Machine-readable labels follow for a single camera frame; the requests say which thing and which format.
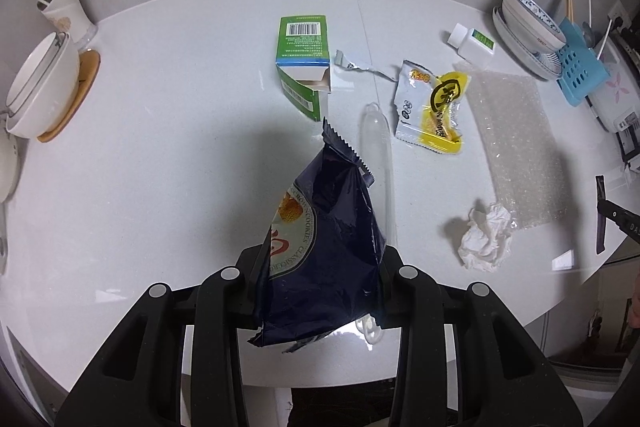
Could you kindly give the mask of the purple sachet wrapper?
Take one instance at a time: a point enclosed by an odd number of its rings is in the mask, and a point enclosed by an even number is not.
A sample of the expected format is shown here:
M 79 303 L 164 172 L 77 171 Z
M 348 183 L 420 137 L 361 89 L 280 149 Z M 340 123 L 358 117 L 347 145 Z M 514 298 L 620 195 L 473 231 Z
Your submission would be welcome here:
M 597 187 L 597 212 L 598 212 L 596 251 L 597 251 L 597 254 L 600 255 L 603 253 L 603 251 L 605 251 L 606 218 L 600 209 L 602 202 L 604 202 L 606 199 L 604 176 L 596 176 L 596 187 Z

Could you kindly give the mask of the clear bubble wrap sheet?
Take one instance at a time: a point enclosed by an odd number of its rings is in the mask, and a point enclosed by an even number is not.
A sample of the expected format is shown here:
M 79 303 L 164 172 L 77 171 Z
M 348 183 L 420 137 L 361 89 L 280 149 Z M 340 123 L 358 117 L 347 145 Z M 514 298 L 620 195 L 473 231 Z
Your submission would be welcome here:
M 531 229 L 566 217 L 568 179 L 536 80 L 483 70 L 465 62 L 469 102 L 487 157 L 497 202 L 516 225 Z

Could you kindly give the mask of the dark blue cookie wrapper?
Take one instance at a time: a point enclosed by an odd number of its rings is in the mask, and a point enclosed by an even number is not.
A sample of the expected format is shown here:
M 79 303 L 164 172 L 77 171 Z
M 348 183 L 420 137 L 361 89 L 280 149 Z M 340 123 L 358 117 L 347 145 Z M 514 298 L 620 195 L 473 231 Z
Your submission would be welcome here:
M 374 178 L 333 127 L 284 193 L 269 228 L 257 301 L 258 347 L 296 351 L 378 303 L 385 237 L 369 194 Z

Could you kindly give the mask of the white bottle green label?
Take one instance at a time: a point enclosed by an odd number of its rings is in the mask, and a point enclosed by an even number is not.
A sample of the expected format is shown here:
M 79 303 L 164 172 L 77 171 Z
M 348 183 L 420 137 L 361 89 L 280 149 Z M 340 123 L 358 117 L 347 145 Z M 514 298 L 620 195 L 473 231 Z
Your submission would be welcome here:
M 486 68 L 495 55 L 496 43 L 476 28 L 467 28 L 457 24 L 450 31 L 447 43 L 457 51 L 463 60 Z

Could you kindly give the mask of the clear plastic toothbrush case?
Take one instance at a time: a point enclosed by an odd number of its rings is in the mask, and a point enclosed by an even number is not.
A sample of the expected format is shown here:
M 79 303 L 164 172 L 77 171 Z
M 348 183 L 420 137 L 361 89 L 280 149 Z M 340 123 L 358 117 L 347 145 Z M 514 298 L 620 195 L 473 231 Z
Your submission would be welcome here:
M 359 153 L 374 178 L 373 184 L 369 187 L 369 195 L 378 227 L 385 239 L 385 246 L 395 246 L 397 233 L 392 132 L 378 103 L 370 103 L 363 109 L 360 120 Z M 384 337 L 381 319 L 378 316 L 384 311 L 386 294 L 384 287 L 387 280 L 388 277 L 381 277 L 378 304 L 374 311 L 356 321 L 358 332 L 366 340 L 369 351 L 372 351 Z

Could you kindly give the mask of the green white carton box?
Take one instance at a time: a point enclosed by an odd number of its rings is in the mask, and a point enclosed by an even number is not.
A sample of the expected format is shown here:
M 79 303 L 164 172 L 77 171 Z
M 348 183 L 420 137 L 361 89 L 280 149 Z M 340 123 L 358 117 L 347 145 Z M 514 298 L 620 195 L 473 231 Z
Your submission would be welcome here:
M 280 19 L 277 73 L 285 98 L 309 119 L 328 115 L 331 57 L 324 15 L 291 15 Z

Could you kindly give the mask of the crumpled white tissue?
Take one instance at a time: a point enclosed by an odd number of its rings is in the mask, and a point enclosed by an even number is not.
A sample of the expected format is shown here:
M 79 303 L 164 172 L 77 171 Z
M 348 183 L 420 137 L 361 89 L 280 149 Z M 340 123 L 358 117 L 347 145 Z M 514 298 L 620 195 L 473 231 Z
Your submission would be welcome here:
M 465 269 L 496 272 L 511 254 L 515 228 L 510 211 L 498 202 L 485 209 L 473 208 L 458 248 Z

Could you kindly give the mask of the blue plastic utensil holder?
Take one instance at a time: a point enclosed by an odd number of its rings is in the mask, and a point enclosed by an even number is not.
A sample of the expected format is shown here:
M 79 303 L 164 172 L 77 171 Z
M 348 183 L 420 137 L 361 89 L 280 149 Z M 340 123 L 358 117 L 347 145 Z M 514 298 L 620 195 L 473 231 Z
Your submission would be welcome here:
M 597 58 L 597 54 L 586 46 L 582 31 L 567 17 L 560 23 L 565 37 L 565 46 L 556 52 L 561 72 L 556 83 L 565 100 L 578 106 L 582 100 L 610 78 L 610 73 Z

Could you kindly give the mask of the blue rimmed plate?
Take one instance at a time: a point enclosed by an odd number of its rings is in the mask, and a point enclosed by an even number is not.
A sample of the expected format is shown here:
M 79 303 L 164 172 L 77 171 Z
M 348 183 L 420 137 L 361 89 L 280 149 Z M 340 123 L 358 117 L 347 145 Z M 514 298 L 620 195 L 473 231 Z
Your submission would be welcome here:
M 498 6 L 492 9 L 491 17 L 502 43 L 527 72 L 544 81 L 560 79 L 562 68 L 555 53 L 529 51 L 508 27 Z

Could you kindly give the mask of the white plastic straw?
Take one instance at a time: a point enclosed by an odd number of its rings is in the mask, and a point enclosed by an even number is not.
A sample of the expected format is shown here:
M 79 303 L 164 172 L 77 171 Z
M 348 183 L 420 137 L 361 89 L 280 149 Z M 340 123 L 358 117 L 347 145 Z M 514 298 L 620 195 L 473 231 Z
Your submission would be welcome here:
M 600 58 L 602 56 L 602 53 L 603 53 L 603 50 L 604 50 L 604 47 L 605 47 L 605 43 L 608 41 L 608 35 L 611 32 L 612 26 L 613 26 L 613 20 L 610 17 L 608 19 L 608 26 L 606 26 L 605 33 L 603 34 L 603 37 L 600 40 L 599 45 L 597 47 L 596 57 L 597 57 L 598 61 L 600 61 Z

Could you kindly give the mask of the metal spoon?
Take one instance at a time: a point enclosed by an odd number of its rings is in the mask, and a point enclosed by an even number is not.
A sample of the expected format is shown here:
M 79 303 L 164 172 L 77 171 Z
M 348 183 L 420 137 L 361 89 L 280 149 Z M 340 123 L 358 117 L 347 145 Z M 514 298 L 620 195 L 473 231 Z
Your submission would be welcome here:
M 596 36 L 588 22 L 582 23 L 582 38 L 584 38 L 585 45 L 588 46 L 589 49 L 592 49 L 596 44 Z

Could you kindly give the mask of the blue patterned white bowl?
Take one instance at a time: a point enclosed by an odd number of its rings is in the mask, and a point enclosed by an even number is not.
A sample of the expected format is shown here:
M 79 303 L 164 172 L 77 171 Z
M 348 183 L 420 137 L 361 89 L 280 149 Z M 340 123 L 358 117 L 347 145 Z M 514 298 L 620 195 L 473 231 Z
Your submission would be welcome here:
M 534 0 L 502 0 L 506 26 L 533 53 L 554 53 L 566 45 L 566 38 L 553 18 Z

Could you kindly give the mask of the yellow white snack wrapper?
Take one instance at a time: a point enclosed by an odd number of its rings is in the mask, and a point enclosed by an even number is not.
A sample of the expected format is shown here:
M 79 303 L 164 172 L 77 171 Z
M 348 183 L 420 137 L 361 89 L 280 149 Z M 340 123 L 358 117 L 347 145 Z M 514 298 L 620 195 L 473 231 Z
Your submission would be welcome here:
M 466 72 L 437 76 L 418 63 L 403 62 L 394 98 L 396 138 L 437 154 L 459 153 L 457 113 L 471 79 Z

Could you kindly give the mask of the white bowl with lid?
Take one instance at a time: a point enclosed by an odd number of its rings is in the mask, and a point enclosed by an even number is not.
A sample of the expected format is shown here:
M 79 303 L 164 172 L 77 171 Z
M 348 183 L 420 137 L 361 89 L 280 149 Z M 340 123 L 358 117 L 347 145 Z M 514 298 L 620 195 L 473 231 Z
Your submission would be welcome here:
M 79 55 L 69 34 L 51 32 L 26 58 L 6 96 L 6 131 L 34 139 L 53 129 L 77 92 Z

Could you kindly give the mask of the wooden coaster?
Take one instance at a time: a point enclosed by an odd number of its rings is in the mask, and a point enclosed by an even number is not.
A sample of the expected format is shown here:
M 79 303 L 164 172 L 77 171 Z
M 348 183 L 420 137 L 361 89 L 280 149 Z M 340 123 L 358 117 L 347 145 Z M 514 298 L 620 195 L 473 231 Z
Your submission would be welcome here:
M 98 75 L 101 65 L 101 54 L 97 50 L 90 49 L 79 55 L 79 72 L 76 82 L 76 91 L 70 100 L 70 105 L 61 120 L 50 130 L 40 134 L 37 140 L 40 143 L 48 143 L 54 140 L 70 123 L 79 107 L 84 103 L 94 80 Z

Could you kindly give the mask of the torn silver wrapper strip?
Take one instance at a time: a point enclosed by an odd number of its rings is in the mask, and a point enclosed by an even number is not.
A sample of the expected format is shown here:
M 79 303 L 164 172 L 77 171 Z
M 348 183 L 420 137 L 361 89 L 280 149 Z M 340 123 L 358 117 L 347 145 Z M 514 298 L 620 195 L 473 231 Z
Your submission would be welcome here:
M 342 50 L 335 51 L 334 64 L 344 70 L 351 70 L 352 72 L 370 72 L 370 74 L 386 79 L 390 82 L 396 82 L 395 78 L 390 77 L 390 75 L 385 74 L 385 72 L 381 72 L 370 65 L 360 64 L 353 60 L 349 60 Z

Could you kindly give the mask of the wall socket with plug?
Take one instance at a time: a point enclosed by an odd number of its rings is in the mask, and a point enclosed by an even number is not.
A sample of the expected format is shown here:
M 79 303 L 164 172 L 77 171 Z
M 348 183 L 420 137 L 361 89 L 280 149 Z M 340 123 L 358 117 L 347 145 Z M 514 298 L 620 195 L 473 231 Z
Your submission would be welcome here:
M 631 18 L 620 0 L 616 0 L 608 10 L 608 19 L 612 22 L 613 29 L 628 28 Z

